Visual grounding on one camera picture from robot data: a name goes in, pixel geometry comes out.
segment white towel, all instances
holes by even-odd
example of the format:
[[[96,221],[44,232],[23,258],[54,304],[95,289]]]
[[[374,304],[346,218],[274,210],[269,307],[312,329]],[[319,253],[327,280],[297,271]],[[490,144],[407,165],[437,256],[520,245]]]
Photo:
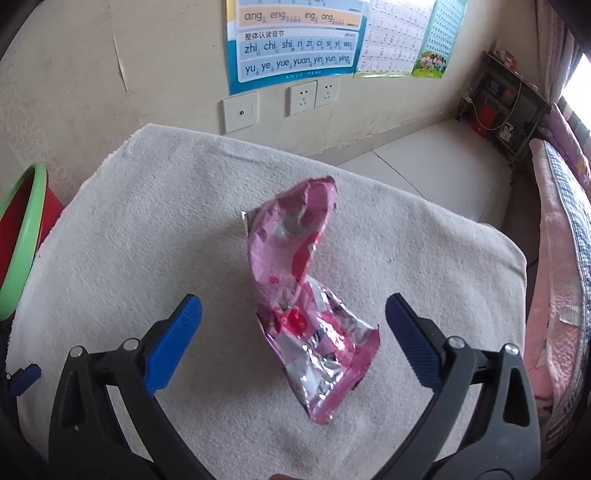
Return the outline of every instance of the white towel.
[[[302,179],[332,175],[338,210],[311,275],[382,325],[365,379],[328,426],[310,421],[254,316],[240,210]],[[47,457],[51,408],[70,348],[117,348],[187,293],[203,322],[157,398],[220,480],[369,479],[427,405],[384,319],[401,292],[447,336],[523,346],[525,258],[503,234],[415,196],[316,161],[230,138],[147,125],[82,186],[41,247],[8,348],[8,371],[43,374],[18,400],[25,438]],[[467,426],[470,400],[444,453]],[[115,408],[122,410],[121,399]],[[120,415],[134,451],[143,447]]]

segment wall socket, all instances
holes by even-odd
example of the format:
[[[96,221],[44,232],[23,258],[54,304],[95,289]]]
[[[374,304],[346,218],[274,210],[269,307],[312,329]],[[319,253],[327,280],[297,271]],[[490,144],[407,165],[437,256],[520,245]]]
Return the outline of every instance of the wall socket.
[[[289,88],[289,115],[314,108],[316,100],[316,82],[302,83]]]
[[[340,78],[328,77],[318,80],[318,89],[316,90],[316,107],[328,105],[337,101],[340,90]]]
[[[226,133],[249,127],[258,122],[258,92],[222,100]]]

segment window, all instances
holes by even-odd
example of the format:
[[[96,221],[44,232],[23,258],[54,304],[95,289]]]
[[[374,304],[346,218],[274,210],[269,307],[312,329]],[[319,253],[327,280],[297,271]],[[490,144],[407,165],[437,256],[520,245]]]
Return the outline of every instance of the window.
[[[589,95],[589,79],[591,79],[591,63],[585,55],[573,73],[569,84],[563,92],[573,112],[587,128],[591,128],[591,95]]]

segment pinyin poster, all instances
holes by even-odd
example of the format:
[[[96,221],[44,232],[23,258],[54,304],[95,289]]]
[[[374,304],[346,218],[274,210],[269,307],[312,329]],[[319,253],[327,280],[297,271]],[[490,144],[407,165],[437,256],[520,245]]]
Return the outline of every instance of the pinyin poster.
[[[226,0],[230,94],[354,73],[369,0]]]

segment pink snack wrapper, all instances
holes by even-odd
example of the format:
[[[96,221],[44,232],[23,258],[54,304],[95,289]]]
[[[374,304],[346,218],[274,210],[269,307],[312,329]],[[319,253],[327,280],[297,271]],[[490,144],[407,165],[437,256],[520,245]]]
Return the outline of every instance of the pink snack wrapper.
[[[379,328],[308,275],[336,196],[332,177],[306,180],[243,212],[256,314],[295,396],[319,424],[331,420],[379,348]]]

